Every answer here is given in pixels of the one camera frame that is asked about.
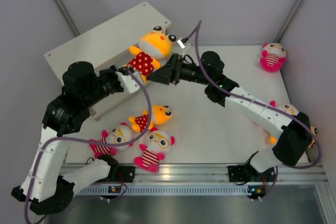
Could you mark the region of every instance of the floor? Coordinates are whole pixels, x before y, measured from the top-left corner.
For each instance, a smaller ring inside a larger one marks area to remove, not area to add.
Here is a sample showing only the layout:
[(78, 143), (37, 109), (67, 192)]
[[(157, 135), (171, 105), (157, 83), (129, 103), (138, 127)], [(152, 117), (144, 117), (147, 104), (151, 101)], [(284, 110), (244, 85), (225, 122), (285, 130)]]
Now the floor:
[(313, 186), (277, 186), (262, 202), (223, 196), (77, 197), (46, 224), (326, 224)]

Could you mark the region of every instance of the cable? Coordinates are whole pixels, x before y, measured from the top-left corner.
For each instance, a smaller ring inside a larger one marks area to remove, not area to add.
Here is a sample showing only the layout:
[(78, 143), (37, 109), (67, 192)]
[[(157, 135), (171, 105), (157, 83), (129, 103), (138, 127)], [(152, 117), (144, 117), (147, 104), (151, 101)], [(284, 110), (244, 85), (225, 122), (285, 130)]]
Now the cable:
[(263, 186), (263, 189), (266, 190), (266, 186), (267, 186), (267, 182), (266, 182), (266, 177), (265, 175), (263, 175), (263, 181), (262, 181), (262, 186)]
[(196, 32), (196, 30), (197, 30), (197, 26), (195, 27), (195, 29), (186, 37), (187, 38), (187, 40), (188, 39), (190, 39), (193, 35), (194, 35), (194, 33)]
[(196, 65), (196, 63), (194, 62), (193, 58), (191, 58), (190, 55), (184, 55), (183, 58), (182, 58), (182, 60), (185, 61), (185, 62), (188, 63), (188, 64)]
[(86, 160), (85, 165), (88, 165), (90, 159), (92, 159), (92, 161), (95, 161), (95, 159), (94, 159), (93, 157), (89, 157), (89, 158)]
[[(128, 69), (127, 70), (128, 74), (133, 78), (133, 80), (139, 85), (139, 87), (141, 88), (146, 101), (147, 101), (147, 105), (148, 105), (148, 114), (149, 114), (149, 119), (152, 117), (152, 105), (151, 105), (151, 101), (149, 98), (149, 95), (146, 91), (145, 86), (133, 75), (133, 73)], [(40, 219), (38, 222), (36, 223), (31, 223), (29, 221), (28, 218), (28, 204), (29, 204), (29, 199), (30, 199), (30, 194), (31, 194), (31, 190), (33, 188), (34, 185), (34, 181), (35, 181), (35, 176), (36, 176), (36, 172), (39, 166), (39, 163), (41, 161), (41, 157), (43, 155), (43, 151), (47, 148), (47, 146), (57, 140), (64, 140), (64, 141), (72, 141), (72, 142), (78, 142), (78, 143), (85, 143), (85, 144), (94, 144), (94, 145), (100, 145), (100, 146), (107, 146), (107, 147), (116, 147), (116, 146), (124, 146), (124, 145), (129, 145), (132, 144), (134, 142), (136, 142), (137, 140), (139, 140), (149, 129), (149, 125), (150, 125), (150, 120), (147, 121), (147, 125), (145, 127), (145, 129), (143, 130), (143, 132), (141, 132), (136, 138), (134, 138), (131, 141), (128, 141), (126, 143), (120, 143), (120, 144), (108, 144), (108, 143), (100, 143), (100, 142), (92, 142), (92, 141), (87, 141), (84, 139), (80, 139), (80, 138), (75, 138), (75, 137), (66, 137), (66, 136), (60, 136), (60, 137), (53, 137), (51, 139), (49, 139), (48, 141), (46, 141), (44, 143), (44, 145), (41, 148), (41, 151), (38, 153), (37, 157), (36, 157), (36, 161), (35, 161), (35, 165), (33, 167), (33, 171), (32, 171), (32, 178), (30, 179), (30, 183), (28, 186), (28, 191), (27, 191), (27, 195), (26, 195), (26, 199), (25, 199), (25, 205), (24, 205), (24, 216), (25, 216), (25, 221), (27, 224), (39, 224), (41, 223), (45, 218), (46, 215), (42, 217), (42, 219)]]
[(196, 52), (196, 57), (197, 57), (197, 61), (198, 61), (198, 64), (199, 64), (199, 67), (203, 73), (203, 75), (205, 76), (205, 78), (208, 80), (209, 83), (211, 83), (211, 85), (213, 85), (214, 87), (216, 87), (218, 90), (221, 90), (221, 92), (227, 94), (227, 95), (231, 95), (233, 97), (236, 97), (236, 98), (239, 98), (239, 99), (242, 99), (242, 100), (245, 100), (245, 101), (248, 101), (248, 102), (252, 102), (252, 103), (255, 103), (256, 105), (259, 105), (259, 106), (262, 106), (262, 107), (268, 107), (268, 109), (270, 110), (273, 110), (273, 111), (276, 111), (280, 114), (283, 114), (289, 118), (291, 118), (293, 121), (295, 121), (296, 123), (298, 123), (300, 126), (302, 126), (314, 139), (315, 139), (315, 143), (316, 143), (316, 146), (318, 148), (318, 151), (319, 151), (319, 156), (318, 158), (311, 164), (307, 165), (307, 166), (288, 166), (288, 167), (291, 167), (291, 168), (294, 168), (294, 169), (307, 169), (307, 168), (310, 168), (310, 167), (313, 167), (313, 166), (316, 166), (322, 159), (322, 150), (321, 150), (321, 145), (319, 143), (319, 141), (317, 140), (316, 138), (316, 135), (314, 135), (311, 130), (305, 126), (300, 120), (298, 120), (296, 117), (290, 115), (290, 114), (287, 114), (286, 112), (280, 110), (280, 109), (277, 109), (277, 108), (274, 108), (274, 107), (271, 107), (271, 106), (268, 106), (266, 104), (263, 104), (261, 102), (258, 102), (258, 101), (255, 101), (255, 100), (252, 100), (250, 98), (247, 98), (247, 97), (242, 97), (241, 95), (237, 95), (237, 94), (234, 94), (234, 93), (231, 93), (223, 88), (221, 88), (220, 86), (218, 86), (211, 78), (210, 76), (207, 74), (203, 64), (202, 64), (202, 61), (201, 61), (201, 57), (200, 57), (200, 53), (199, 53), (199, 50), (198, 50), (198, 34), (199, 34), (199, 28), (201, 26), (201, 23), (202, 21), (200, 20), (196, 26), (196, 34), (195, 34), (195, 52)]
[(265, 193), (265, 195), (262, 197), (262, 199), (265, 199), (265, 197), (267, 197), (270, 194), (270, 192), (274, 189), (275, 183), (277, 182), (277, 179), (278, 179), (278, 175), (279, 175), (279, 170), (278, 170), (278, 166), (276, 166), (275, 167), (275, 178), (273, 180), (273, 183), (271, 187), (268, 189), (268, 191)]
[(248, 183), (248, 181), (245, 181), (245, 182), (243, 182), (243, 183), (240, 183), (240, 184), (238, 184), (238, 183), (236, 183), (236, 182), (234, 182), (237, 186), (243, 186), (243, 185), (245, 185), (245, 184), (247, 184)]

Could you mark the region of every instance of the yellow plush toy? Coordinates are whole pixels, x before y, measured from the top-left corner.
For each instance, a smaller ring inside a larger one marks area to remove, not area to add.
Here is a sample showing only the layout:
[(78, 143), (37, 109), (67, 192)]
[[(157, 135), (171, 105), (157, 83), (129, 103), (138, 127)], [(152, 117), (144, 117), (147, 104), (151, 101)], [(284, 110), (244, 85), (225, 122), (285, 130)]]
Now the yellow plush toy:
[(161, 26), (154, 27), (152, 32), (139, 40), (139, 47), (130, 47), (129, 50), (134, 58), (128, 62), (127, 66), (138, 71), (143, 81), (146, 82), (146, 76), (154, 69), (161, 68), (159, 61), (170, 57), (175, 41), (175, 35), (165, 35), (162, 33)]
[[(152, 118), (150, 118), (149, 130), (153, 128), (154, 125), (162, 125), (168, 120), (173, 118), (172, 112), (167, 105), (154, 105), (152, 106)], [(132, 129), (136, 132), (142, 132), (147, 125), (149, 120), (148, 111), (144, 110), (141, 116), (130, 116), (130, 122), (132, 123)]]

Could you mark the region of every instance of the red polka dot dress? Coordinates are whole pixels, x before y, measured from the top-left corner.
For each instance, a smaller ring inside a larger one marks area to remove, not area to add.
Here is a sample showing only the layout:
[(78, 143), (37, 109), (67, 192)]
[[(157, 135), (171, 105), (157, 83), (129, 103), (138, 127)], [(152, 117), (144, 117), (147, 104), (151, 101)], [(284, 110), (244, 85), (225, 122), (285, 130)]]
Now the red polka dot dress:
[(146, 128), (148, 116), (149, 115), (141, 115), (135, 118), (135, 123), (139, 125), (140, 132), (143, 132), (143, 130)]
[(137, 70), (140, 74), (147, 76), (151, 74), (154, 70), (153, 58), (144, 52), (140, 52), (127, 64), (128, 67), (132, 67)]

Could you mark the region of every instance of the robotic arm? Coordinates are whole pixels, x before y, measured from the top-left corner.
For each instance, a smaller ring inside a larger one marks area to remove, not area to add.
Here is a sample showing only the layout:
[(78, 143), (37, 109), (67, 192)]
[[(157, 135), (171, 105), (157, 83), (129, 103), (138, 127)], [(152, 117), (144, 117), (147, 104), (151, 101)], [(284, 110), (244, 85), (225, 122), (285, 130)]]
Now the robotic arm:
[[(139, 73), (133, 75), (141, 80)], [(133, 93), (139, 89), (125, 68), (117, 70), (112, 66), (100, 71), (97, 77), (92, 64), (88, 62), (72, 64), (62, 78), (62, 94), (47, 107), (41, 139), (29, 174), (21, 186), (12, 190), (12, 196), (25, 201), (34, 178), (29, 194), (30, 209), (38, 215), (61, 212), (82, 189), (100, 179), (110, 178), (113, 181), (118, 171), (118, 161), (109, 155), (102, 155), (93, 163), (60, 176), (70, 142), (56, 140), (42, 149), (45, 143), (51, 138), (79, 132), (82, 123), (90, 116), (89, 108), (108, 95), (123, 91)], [(33, 176), (37, 160), (39, 166)]]
[[(263, 126), (278, 139), (275, 146), (257, 152), (250, 158), (249, 162), (236, 169), (235, 172), (238, 172), (238, 174), (234, 174), (236, 177), (245, 177), (245, 179), (253, 181), (258, 174), (273, 169), (272, 167), (281, 163), (289, 166), (296, 165), (311, 143), (311, 135), (291, 118), (253, 103), (254, 101), (261, 101), (246, 92), (238, 83), (223, 75), (224, 63), (217, 53), (212, 51), (203, 53), (201, 62), (211, 79), (220, 87), (233, 95), (247, 97), (252, 101), (248, 102), (221, 92), (208, 83), (199, 66), (194, 62), (184, 63), (182, 56), (178, 54), (173, 54), (163, 68), (148, 76), (148, 80), (166, 85), (170, 83), (177, 85), (180, 80), (206, 85), (204, 92), (211, 101), (245, 115)], [(295, 117), (310, 128), (307, 115), (300, 112)]]

